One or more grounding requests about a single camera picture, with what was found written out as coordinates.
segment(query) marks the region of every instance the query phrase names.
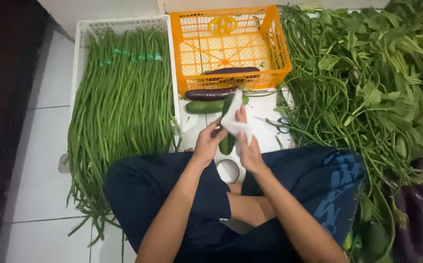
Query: pile of vegetables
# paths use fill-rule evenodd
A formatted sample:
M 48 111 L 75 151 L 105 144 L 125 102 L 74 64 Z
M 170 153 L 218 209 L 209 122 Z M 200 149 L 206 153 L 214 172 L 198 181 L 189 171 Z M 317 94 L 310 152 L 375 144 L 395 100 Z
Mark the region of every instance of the pile of vegetables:
M 117 36 L 108 29 L 87 37 L 86 69 L 68 131 L 67 203 L 73 197 L 87 215 L 69 235 L 92 219 L 98 230 L 93 245 L 104 239 L 106 223 L 119 227 L 106 218 L 111 210 L 103 180 L 109 166 L 127 156 L 169 152 L 176 120 L 167 33 L 138 29 Z
M 352 262 L 423 261 L 423 214 L 414 208 L 423 199 L 423 165 L 411 165 L 423 157 L 422 3 L 393 0 L 352 13 L 280 7 L 293 65 L 283 85 L 294 107 L 280 90 L 276 110 L 296 146 L 354 149 L 365 161 L 368 178 L 345 244 Z M 392 254 L 392 246 L 405 249 L 405 236 L 414 256 Z

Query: white cloth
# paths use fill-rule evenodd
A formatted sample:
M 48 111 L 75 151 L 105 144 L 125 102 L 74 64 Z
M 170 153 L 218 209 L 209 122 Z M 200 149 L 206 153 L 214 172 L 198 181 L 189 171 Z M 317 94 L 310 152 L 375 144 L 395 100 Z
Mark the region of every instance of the white cloth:
M 221 118 L 221 125 L 225 127 L 232 135 L 236 137 L 236 153 L 240 155 L 241 146 L 238 141 L 238 134 L 240 131 L 244 131 L 247 138 L 247 144 L 250 145 L 252 141 L 252 128 L 248 123 L 238 122 L 236 120 L 236 111 L 239 110 L 242 105 L 242 91 L 238 90 L 234 93 L 231 105 L 229 106 L 228 112 Z

